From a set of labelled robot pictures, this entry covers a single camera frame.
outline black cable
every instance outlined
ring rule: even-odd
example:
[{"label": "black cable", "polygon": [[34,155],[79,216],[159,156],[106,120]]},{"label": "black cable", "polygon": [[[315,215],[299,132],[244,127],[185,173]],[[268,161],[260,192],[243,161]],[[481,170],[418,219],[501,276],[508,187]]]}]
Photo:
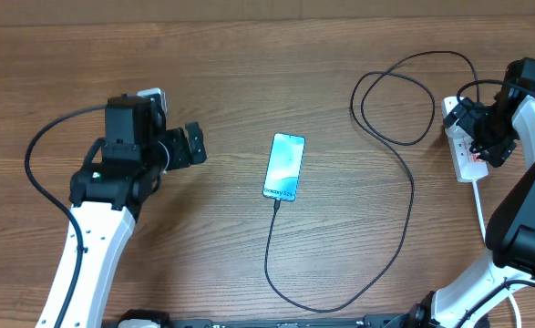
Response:
[{"label": "black cable", "polygon": [[525,94],[535,98],[535,92],[534,91],[528,90],[528,89],[526,89],[524,87],[521,87],[519,85],[516,85],[514,83],[510,83],[510,82],[507,82],[507,81],[493,80],[493,79],[483,79],[483,80],[476,79],[476,81],[469,82],[465,86],[461,87],[461,89],[456,94],[456,97],[458,98],[458,103],[461,104],[462,107],[464,107],[466,109],[472,109],[473,108],[471,105],[468,105],[465,102],[461,101],[461,93],[464,92],[464,90],[467,89],[468,87],[472,87],[472,86],[476,86],[477,87],[480,84],[491,84],[491,85],[499,85],[499,86],[504,86],[504,87],[512,87],[512,88],[520,90],[520,91],[524,92]]},{"label": "black cable", "polygon": [[156,177],[156,179],[154,180],[156,182],[156,185],[154,186],[154,188],[151,190],[151,194],[155,194],[156,191],[158,191],[159,187],[161,187],[161,175],[159,174],[158,177]]},{"label": "black cable", "polygon": [[486,304],[487,302],[489,302],[492,298],[494,298],[494,296],[498,295],[499,292],[501,292],[502,290],[504,290],[505,288],[506,289],[509,289],[511,285],[513,284],[524,284],[524,285],[527,285],[527,286],[530,286],[530,287],[534,287],[535,288],[535,282],[529,282],[529,281],[523,281],[523,280],[512,280],[512,281],[507,281],[507,282],[504,282],[502,283],[500,286],[496,287],[495,290],[493,290],[492,292],[490,292],[488,295],[486,295],[486,297],[484,297],[484,299],[482,299],[481,301],[479,301],[476,305],[474,305],[469,311],[466,312],[466,314],[464,314],[464,316],[461,318],[461,320],[459,321],[458,325],[456,325],[456,328],[461,328],[464,323],[477,311],[479,310],[480,307],[484,306],[484,304]]},{"label": "black cable", "polygon": [[[407,61],[408,59],[414,58],[416,56],[431,55],[431,54],[451,54],[451,55],[456,55],[456,56],[462,57],[466,62],[468,62],[469,67],[470,67],[470,69],[472,71],[472,74],[474,75],[474,78],[476,80],[478,80],[478,73],[476,72],[476,68],[474,68],[473,64],[471,63],[471,61],[469,61],[469,59],[466,56],[464,56],[464,55],[462,55],[462,54],[460,54],[458,52],[455,52],[455,51],[427,51],[427,52],[423,52],[423,53],[419,53],[419,54],[414,54],[414,55],[408,56],[408,57],[398,61],[396,64],[392,65],[388,70],[386,70],[384,72],[375,71],[375,72],[369,72],[369,73],[364,74],[362,77],[360,77],[360,79],[356,83],[355,89],[352,91],[352,96],[350,97],[350,114],[352,114],[352,117],[353,117],[354,121],[356,122],[356,124],[362,130],[364,130],[366,133],[368,133],[369,135],[371,135],[372,137],[374,137],[375,139],[380,141],[383,145],[385,145],[391,152],[393,152],[393,154],[395,154],[395,156],[398,158],[398,160],[401,163],[401,165],[403,165],[403,169],[405,169],[406,175],[408,176],[409,181],[411,182],[411,199],[410,199],[410,202],[409,202],[408,210],[406,212],[406,219],[405,219],[405,225],[403,227],[403,234],[401,235],[401,240],[400,240],[400,242],[398,244],[398,247],[396,248],[395,254],[391,258],[391,260],[388,262],[386,267],[380,273],[378,273],[378,275],[370,283],[368,283],[365,286],[365,288],[363,288],[360,292],[358,292],[353,298],[348,300],[348,302],[345,302],[344,304],[342,304],[340,306],[337,306],[337,307],[335,307],[333,309],[319,310],[319,309],[314,309],[314,308],[311,308],[311,307],[308,307],[308,306],[305,306],[305,305],[301,305],[298,302],[294,302],[291,299],[289,299],[288,297],[286,297],[285,295],[283,295],[281,292],[279,292],[277,290],[277,288],[275,288],[275,286],[271,282],[271,279],[269,278],[269,272],[267,270],[267,260],[268,260],[268,257],[269,257],[269,245],[271,243],[271,237],[272,237],[272,233],[273,233],[273,224],[275,223],[275,216],[277,214],[277,210],[279,209],[279,204],[280,204],[280,200],[276,200],[275,201],[275,205],[273,207],[274,208],[273,219],[272,219],[272,222],[271,222],[271,227],[269,229],[269,237],[267,238],[267,247],[265,248],[264,270],[265,270],[265,278],[267,278],[267,282],[269,283],[269,285],[271,286],[273,291],[275,293],[277,293],[281,298],[286,300],[288,303],[290,303],[292,305],[295,305],[295,306],[299,307],[300,309],[304,309],[306,311],[311,311],[311,312],[315,312],[315,313],[332,313],[332,312],[336,312],[336,311],[342,310],[346,306],[348,306],[352,302],[354,302],[356,299],[358,299],[358,297],[360,297],[373,284],[375,284],[375,282],[377,282],[385,274],[385,272],[388,271],[388,269],[391,267],[393,262],[396,260],[396,257],[398,256],[398,254],[401,252],[401,249],[403,248],[403,244],[405,243],[406,228],[408,227],[409,219],[411,217],[411,210],[413,209],[413,198],[415,197],[415,180],[413,179],[413,174],[411,173],[411,170],[409,169],[408,165],[401,158],[401,156],[398,154],[398,152],[396,152],[396,150],[393,147],[391,147],[388,143],[390,142],[390,143],[394,143],[394,144],[397,144],[397,145],[400,145],[400,146],[411,146],[411,145],[415,145],[419,141],[421,141],[425,137],[425,135],[428,133],[429,129],[431,128],[431,125],[433,123],[433,118],[435,117],[435,98],[433,97],[433,94],[431,93],[431,91],[425,85],[423,85],[421,82],[415,80],[412,77],[407,77],[407,76],[404,76],[404,75],[391,73],[391,71],[393,71],[395,68],[397,68],[399,65],[401,65],[403,62]],[[366,77],[371,76],[371,75],[380,75],[380,77],[378,77],[375,80],[375,82],[373,82],[372,85],[368,88],[368,90],[366,91],[365,95],[362,98],[362,102],[360,103],[360,111],[361,111],[361,114],[362,114],[362,118],[363,118],[364,122],[366,123],[366,125],[370,128],[370,130],[368,130],[356,118],[356,114],[355,114],[355,110],[354,110],[354,99],[355,99],[356,90],[360,86],[360,83]],[[403,78],[403,79],[405,79],[407,81],[413,82],[413,83],[417,84],[418,86],[422,87],[427,92],[429,97],[431,98],[431,104],[432,104],[431,119],[429,120],[427,128],[425,129],[425,131],[423,132],[421,137],[415,139],[414,141],[402,142],[402,141],[397,141],[397,140],[393,140],[391,138],[388,138],[388,137],[384,136],[383,134],[381,134],[380,132],[378,132],[376,129],[374,129],[370,125],[368,120],[366,120],[366,117],[365,117],[365,99],[366,99],[366,96],[368,96],[368,94],[370,93],[372,88],[376,85],[376,83],[378,83],[378,81],[380,81],[385,76],[399,77],[399,78]],[[479,88],[478,88],[478,86],[476,86],[476,94],[477,94],[477,99],[479,99]]]},{"label": "black cable", "polygon": [[85,252],[85,247],[83,245],[83,234],[78,226],[77,219],[73,216],[73,214],[68,210],[68,208],[59,200],[57,200],[53,195],[51,195],[48,191],[46,191],[39,183],[36,181],[36,178],[32,174],[32,170],[30,170],[30,156],[32,155],[32,149],[40,139],[47,131],[49,131],[53,126],[56,124],[67,120],[69,118],[75,117],[77,115],[93,112],[96,110],[104,109],[105,105],[98,105],[93,106],[89,108],[83,108],[80,110],[76,110],[74,112],[68,113],[65,116],[62,116],[60,118],[55,119],[54,121],[48,123],[45,127],[43,127],[36,135],[32,138],[30,141],[30,144],[28,145],[28,149],[26,150],[26,155],[24,157],[24,170],[26,171],[26,175],[28,176],[28,179],[30,180],[30,183],[40,192],[44,197],[46,197],[50,202],[55,204],[59,210],[61,210],[65,215],[67,215],[68,220],[70,221],[70,224],[73,226],[73,229],[75,230],[75,234],[77,235],[77,261],[75,262],[75,270],[73,271],[73,277],[71,278],[70,285],[68,286],[68,292],[67,296],[65,297],[65,300],[63,301],[63,306],[60,309],[60,312],[58,313],[57,321],[55,322],[55,328],[59,328],[62,324],[63,320],[65,319],[65,314],[67,313],[68,305],[70,304],[70,300],[73,297],[73,292],[75,291],[75,287],[77,286],[77,280],[78,275],[80,274],[81,270],[81,262],[83,261],[83,253]]}]

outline white robotic arm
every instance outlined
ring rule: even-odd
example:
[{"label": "white robotic arm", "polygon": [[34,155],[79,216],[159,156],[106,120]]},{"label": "white robotic arm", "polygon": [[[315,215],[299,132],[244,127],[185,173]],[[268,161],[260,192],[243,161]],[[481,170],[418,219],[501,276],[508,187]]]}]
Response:
[{"label": "white robotic arm", "polygon": [[[106,202],[84,201],[71,213],[83,231],[86,252],[77,288],[68,305],[62,327],[99,327],[119,256],[133,233],[135,219],[128,208],[112,210]],[[57,275],[36,328],[54,327],[75,268],[77,239],[69,224],[67,242]]]},{"label": "white robotic arm", "polygon": [[[444,101],[444,113],[451,110],[452,102],[457,101],[454,97],[446,98]],[[526,96],[519,104],[516,112],[512,116],[512,126],[518,132],[522,141],[522,148],[526,160],[527,169],[535,163],[535,98]],[[459,134],[458,126],[452,126],[455,131],[450,133]],[[433,295],[431,302],[431,317],[442,327],[458,327],[460,321],[466,313],[479,304],[491,292],[500,287],[506,281],[522,280],[535,282],[531,272],[525,272],[510,266],[500,268],[494,264],[492,251],[484,250],[483,254],[468,267],[449,286],[438,290]],[[476,322],[500,302],[517,290],[526,287],[524,284],[514,284],[509,288],[502,289],[494,297],[489,299],[461,325],[463,328],[474,327]]]}]

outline charging cable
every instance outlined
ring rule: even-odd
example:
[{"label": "charging cable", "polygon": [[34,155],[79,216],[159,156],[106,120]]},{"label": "charging cable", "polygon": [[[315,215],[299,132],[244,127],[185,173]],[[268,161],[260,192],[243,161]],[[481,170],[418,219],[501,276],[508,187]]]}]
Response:
[{"label": "charging cable", "polygon": [[[309,307],[309,306],[302,305],[302,304],[300,304],[298,302],[295,302],[295,301],[291,300],[290,298],[286,297],[285,295],[283,295],[281,292],[279,292],[277,290],[277,288],[275,288],[275,286],[273,285],[273,283],[271,281],[271,278],[269,277],[269,271],[268,271],[269,246],[271,244],[271,237],[272,237],[272,233],[273,233],[273,224],[275,223],[275,216],[277,215],[277,210],[279,209],[279,206],[281,204],[281,200],[275,200],[275,203],[273,205],[273,219],[271,221],[271,227],[269,228],[269,237],[267,238],[267,247],[265,248],[265,264],[264,264],[265,278],[267,279],[267,282],[269,283],[269,285],[271,286],[273,291],[275,293],[277,293],[277,295],[279,295],[282,299],[284,299],[288,303],[290,303],[290,304],[292,304],[294,306],[297,306],[300,309],[304,309],[306,311],[311,311],[311,312],[314,312],[314,313],[332,313],[332,312],[336,312],[336,311],[342,310],[346,306],[350,305],[352,302],[356,301],[358,299],[358,297],[360,297],[372,285],[374,285],[375,282],[377,282],[385,274],[385,272],[388,271],[388,269],[391,267],[393,262],[396,260],[396,257],[398,256],[398,254],[401,252],[401,249],[403,248],[403,245],[405,243],[406,229],[407,229],[408,224],[409,224],[409,219],[411,218],[411,210],[413,209],[413,199],[415,197],[415,179],[413,178],[413,173],[409,169],[408,165],[405,163],[405,161],[399,155],[399,153],[396,151],[396,149],[394,149],[390,144],[395,144],[395,145],[399,145],[399,146],[413,146],[413,145],[416,145],[418,142],[420,142],[425,137],[425,135],[431,129],[431,125],[432,125],[433,119],[435,117],[435,97],[433,97],[433,94],[431,93],[431,91],[423,83],[415,80],[412,77],[408,77],[408,76],[404,76],[402,74],[394,73],[393,71],[397,67],[399,67],[401,64],[403,64],[404,62],[406,62],[407,60],[409,60],[411,58],[415,58],[415,57],[418,57],[418,56],[425,56],[425,55],[434,55],[434,54],[450,54],[450,55],[461,57],[462,59],[464,59],[468,63],[469,68],[471,69],[472,75],[474,76],[474,79],[478,80],[478,73],[476,72],[476,68],[474,68],[474,65],[471,63],[471,61],[469,61],[469,59],[466,56],[464,56],[464,55],[462,55],[462,54],[460,54],[458,52],[448,51],[448,50],[427,51],[427,52],[423,52],[423,53],[418,53],[418,54],[414,54],[414,55],[411,55],[411,56],[407,56],[407,57],[399,60],[396,64],[392,65],[386,71],[373,71],[373,72],[368,72],[368,73],[364,74],[363,76],[360,77],[360,79],[358,79],[358,82],[356,83],[356,86],[355,86],[354,90],[352,91],[352,95],[350,97],[350,114],[351,114],[352,118],[354,119],[356,125],[358,125],[358,127],[360,127],[364,132],[369,134],[371,137],[375,138],[380,143],[382,143],[385,147],[388,148],[388,150],[390,150],[396,156],[396,158],[398,159],[398,161],[402,165],[402,168],[405,171],[406,176],[409,179],[409,182],[411,183],[411,198],[410,198],[410,201],[409,201],[409,204],[408,204],[408,209],[407,209],[407,212],[406,212],[405,224],[403,226],[403,233],[401,234],[401,239],[400,239],[400,241],[398,243],[398,246],[396,247],[395,254],[390,258],[390,260],[386,264],[385,268],[380,273],[378,273],[377,276],[371,282],[369,282],[363,289],[361,289],[359,292],[357,292],[355,296],[353,296],[351,299],[349,299],[347,302],[343,303],[342,305],[336,306],[336,307],[331,308],[331,309],[315,309],[315,308],[312,308],[312,307]],[[363,120],[361,122],[357,118],[356,112],[355,112],[355,104],[354,103],[355,103],[356,91],[358,90],[358,87],[360,86],[361,82],[365,78],[373,76],[373,75],[378,75],[379,77],[377,77],[376,80],[370,85],[370,87],[368,87],[368,90],[365,92],[365,94],[362,97],[362,100],[360,101],[360,114],[362,115],[362,120]],[[431,119],[429,120],[429,123],[427,124],[427,127],[426,127],[425,131],[421,134],[421,136],[419,138],[413,140],[413,141],[399,141],[399,140],[391,139],[391,138],[383,135],[382,133],[380,133],[378,130],[376,130],[371,125],[371,123],[368,122],[368,120],[366,119],[366,115],[365,115],[365,100],[366,100],[366,97],[368,96],[368,94],[370,94],[370,92],[375,87],[375,85],[382,78],[387,77],[387,76],[398,77],[398,78],[402,78],[404,80],[407,80],[409,82],[415,83],[419,87],[423,88],[423,90],[425,90],[425,92],[427,92],[427,95],[431,98]],[[479,99],[479,89],[478,88],[476,88],[476,98]],[[450,103],[453,103],[454,100],[457,101],[456,98],[453,97],[451,99]]]},{"label": "charging cable", "polygon": [[[474,198],[476,199],[476,212],[478,213],[479,229],[482,232],[482,240],[484,241],[484,244],[486,244],[486,225],[484,224],[484,215],[482,214],[482,204],[481,201],[479,201],[478,181],[472,180],[471,186],[474,189]],[[522,328],[522,319],[520,319],[520,309],[519,305],[514,299],[514,295],[510,294],[508,296],[508,300],[510,301],[510,304],[512,304],[512,310],[514,310],[514,316],[516,317],[516,328]]]}]

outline black robotic arm joint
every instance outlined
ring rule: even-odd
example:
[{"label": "black robotic arm joint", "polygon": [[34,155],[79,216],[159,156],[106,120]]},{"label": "black robotic arm joint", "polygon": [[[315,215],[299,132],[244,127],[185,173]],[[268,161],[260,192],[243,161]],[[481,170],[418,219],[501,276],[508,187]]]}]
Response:
[{"label": "black robotic arm joint", "polygon": [[535,279],[535,162],[492,214],[486,246],[494,264],[528,272]]},{"label": "black robotic arm joint", "polygon": [[[105,108],[106,136],[95,141],[83,166],[73,175],[69,199],[110,202],[114,210],[124,206],[137,220],[141,205],[159,183],[159,175],[184,169],[206,160],[202,130],[198,123],[166,130],[163,97],[112,97]],[[93,163],[101,150],[102,160]]]},{"label": "black robotic arm joint", "polygon": [[494,104],[485,106],[464,98],[443,120],[446,128],[457,124],[466,131],[473,140],[470,151],[494,168],[504,164],[517,147],[515,140],[519,135],[512,126],[512,118],[522,100],[529,93],[535,95],[535,59],[525,57],[510,63],[503,83]]}]

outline white cable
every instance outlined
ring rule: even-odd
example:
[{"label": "white cable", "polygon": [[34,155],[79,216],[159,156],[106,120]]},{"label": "white cable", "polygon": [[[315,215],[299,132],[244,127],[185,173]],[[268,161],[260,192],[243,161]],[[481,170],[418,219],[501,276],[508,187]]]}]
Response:
[{"label": "white cable", "polygon": [[168,173],[166,171],[166,169],[168,168],[168,166],[170,165],[170,152],[168,151],[168,149],[166,148],[166,145],[164,145],[161,141],[158,140],[158,143],[164,148],[164,150],[166,150],[166,167],[164,168],[163,172],[162,173]]},{"label": "white cable", "polygon": [[471,181],[471,186],[474,188],[474,198],[476,199],[476,211],[478,212],[479,229],[482,231],[482,240],[486,242],[486,226],[484,225],[484,215],[482,214],[482,203],[479,201],[478,182]]},{"label": "white cable", "polygon": [[[478,182],[476,180],[471,181],[471,186],[474,189],[474,198],[476,199],[476,211],[478,212],[479,229],[482,231],[482,240],[486,242],[486,225],[484,224],[484,215],[482,214],[482,204],[479,201]],[[522,319],[520,319],[519,305],[516,303],[514,296],[511,294],[508,296],[512,309],[514,310],[514,316],[516,317],[516,328],[522,328]]]}]

